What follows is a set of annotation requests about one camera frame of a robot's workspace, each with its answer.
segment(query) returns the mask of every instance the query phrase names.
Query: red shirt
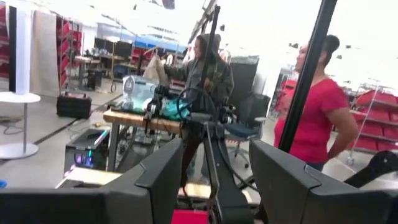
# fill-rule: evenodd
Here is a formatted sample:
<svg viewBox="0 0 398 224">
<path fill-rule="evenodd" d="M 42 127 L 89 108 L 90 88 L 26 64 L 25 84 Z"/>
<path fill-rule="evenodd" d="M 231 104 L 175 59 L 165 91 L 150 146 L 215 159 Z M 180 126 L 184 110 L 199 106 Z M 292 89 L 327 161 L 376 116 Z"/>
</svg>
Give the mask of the red shirt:
<svg viewBox="0 0 398 224">
<path fill-rule="evenodd" d="M 293 94 L 294 91 L 290 91 L 281 98 L 281 113 L 274 129 L 275 147 L 279 145 Z M 332 124 L 326 114 L 344 107 L 348 107 L 347 97 L 332 79 L 322 80 L 312 86 L 290 148 L 290 154 L 305 162 L 321 164 L 327 162 L 326 147 Z"/>
</svg>

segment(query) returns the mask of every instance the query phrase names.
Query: black hair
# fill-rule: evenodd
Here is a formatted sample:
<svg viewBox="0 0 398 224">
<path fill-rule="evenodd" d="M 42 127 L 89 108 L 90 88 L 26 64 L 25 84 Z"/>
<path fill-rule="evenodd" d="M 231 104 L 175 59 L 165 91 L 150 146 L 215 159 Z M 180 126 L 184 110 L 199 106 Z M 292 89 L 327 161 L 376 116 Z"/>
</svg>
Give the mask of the black hair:
<svg viewBox="0 0 398 224">
<path fill-rule="evenodd" d="M 207 51 L 206 40 L 200 35 L 197 37 L 197 40 L 199 40 L 199 43 L 200 43 L 200 53 L 202 54 L 203 59 L 205 59 L 206 51 Z M 211 52 L 211 54 L 209 54 L 209 56 L 210 56 L 209 62 L 211 64 L 216 63 L 216 56 L 214 55 L 214 53 Z"/>
<path fill-rule="evenodd" d="M 325 66 L 328 65 L 331 55 L 340 46 L 340 40 L 335 35 L 327 35 L 322 50 L 326 52 Z"/>
</svg>

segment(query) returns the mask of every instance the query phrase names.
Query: shelving rack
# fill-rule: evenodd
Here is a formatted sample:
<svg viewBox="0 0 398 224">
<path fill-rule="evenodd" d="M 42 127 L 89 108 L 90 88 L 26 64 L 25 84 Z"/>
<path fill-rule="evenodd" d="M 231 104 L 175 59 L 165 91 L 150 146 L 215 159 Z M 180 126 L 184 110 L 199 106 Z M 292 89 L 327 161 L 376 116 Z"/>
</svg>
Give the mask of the shelving rack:
<svg viewBox="0 0 398 224">
<path fill-rule="evenodd" d="M 389 93 L 390 88 L 363 83 L 359 86 L 351 112 L 357 121 L 359 134 L 350 145 L 347 158 L 354 164 L 355 151 L 375 154 L 398 148 L 398 97 Z"/>
<path fill-rule="evenodd" d="M 0 6 L 0 78 L 9 78 L 9 54 L 6 5 L 2 5 Z"/>
<path fill-rule="evenodd" d="M 73 58 L 74 55 L 80 55 L 81 52 L 82 31 L 80 28 L 81 25 L 78 23 L 63 16 L 57 16 L 57 63 L 60 94 L 63 87 L 68 88 L 71 84 L 72 67 L 77 66 Z"/>
</svg>

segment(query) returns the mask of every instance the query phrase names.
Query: desk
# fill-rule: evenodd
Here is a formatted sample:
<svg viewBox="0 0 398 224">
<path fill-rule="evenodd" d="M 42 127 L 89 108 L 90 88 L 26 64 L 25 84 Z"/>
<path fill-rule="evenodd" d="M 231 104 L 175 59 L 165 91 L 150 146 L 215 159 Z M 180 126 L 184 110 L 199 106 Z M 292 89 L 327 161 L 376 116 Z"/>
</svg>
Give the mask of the desk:
<svg viewBox="0 0 398 224">
<path fill-rule="evenodd" d="M 83 88 L 83 80 L 85 79 L 85 67 L 86 65 L 98 65 L 100 63 L 100 60 L 94 60 L 92 58 L 88 57 L 82 57 L 82 56 L 76 56 L 75 61 L 79 62 L 79 73 L 78 73 L 78 78 L 79 78 L 79 89 L 80 90 L 86 90 Z"/>
<path fill-rule="evenodd" d="M 103 114 L 103 119 L 108 123 L 112 123 L 107 171 L 115 171 L 120 125 L 144 127 L 144 117 L 137 114 L 108 110 Z M 179 134 L 180 122 L 169 121 L 166 119 L 152 119 L 148 124 L 148 128 L 152 130 L 167 131 L 170 133 Z"/>
<path fill-rule="evenodd" d="M 93 169 L 84 169 L 84 168 L 74 168 L 70 174 L 64 178 L 56 188 L 59 188 L 62 184 L 64 184 L 68 180 L 76 180 L 82 181 L 87 184 L 98 184 L 98 185 L 105 185 L 110 181 L 118 178 L 121 174 L 117 174 L 114 172 L 105 172 L 101 170 L 93 170 Z M 185 191 L 187 192 L 189 197 L 196 197 L 196 198 L 208 198 L 210 196 L 210 186 L 207 185 L 199 185 L 199 184 L 187 184 L 185 186 Z M 252 198 L 250 197 L 249 193 L 245 190 L 242 191 L 244 196 L 249 203 L 252 203 Z M 180 189 L 178 191 L 179 196 L 184 196 L 183 190 Z"/>
</svg>

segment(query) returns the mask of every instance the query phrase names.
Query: floor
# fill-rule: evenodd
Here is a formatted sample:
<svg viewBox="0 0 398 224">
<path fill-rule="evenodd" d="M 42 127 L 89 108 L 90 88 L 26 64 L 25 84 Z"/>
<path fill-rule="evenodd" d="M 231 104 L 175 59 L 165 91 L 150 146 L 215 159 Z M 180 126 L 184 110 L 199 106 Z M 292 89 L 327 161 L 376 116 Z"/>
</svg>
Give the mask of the floor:
<svg viewBox="0 0 398 224">
<path fill-rule="evenodd" d="M 0 90 L 4 91 L 4 84 L 0 83 Z M 73 119 L 59 118 L 56 114 L 57 99 L 49 96 L 42 96 L 38 103 L 29 105 L 28 112 L 28 141 L 39 145 L 39 152 L 25 159 L 0 162 L 0 179 L 8 183 L 8 187 L 34 187 L 52 188 L 55 187 L 63 177 L 63 158 L 65 145 L 73 135 L 80 130 L 90 126 L 91 123 L 102 122 L 103 105 L 113 101 L 120 96 L 121 88 L 118 86 L 114 93 L 108 93 L 110 83 L 104 82 L 101 93 L 88 92 L 93 100 L 93 110 L 95 111 L 87 121 L 73 123 Z M 22 116 L 23 106 L 18 104 L 0 103 L 2 108 L 0 116 Z M 274 141 L 273 127 L 275 122 L 268 119 L 264 125 L 264 135 L 262 140 L 270 144 Z M 20 131 L 21 122 L 9 128 L 6 133 Z M 0 131 L 4 131 L 5 126 L 0 126 Z M 0 143 L 6 144 L 22 140 L 22 134 L 4 135 L 0 134 Z M 248 143 L 241 145 L 244 149 L 248 148 Z M 338 180 L 345 180 L 355 172 L 362 169 L 372 157 L 368 154 L 355 152 L 353 166 L 346 165 L 349 152 L 343 152 L 338 158 L 331 160 L 324 168 L 324 173 Z M 203 146 L 198 150 L 195 170 L 197 171 L 194 179 L 200 178 L 200 168 L 203 160 Z M 243 177 L 251 174 L 250 168 L 244 168 L 244 161 L 241 158 L 232 158 L 232 163 L 237 172 Z M 398 189 L 398 175 L 388 174 L 363 187 L 363 189 Z M 249 190 L 254 201 L 259 200 L 259 196 Z"/>
</svg>

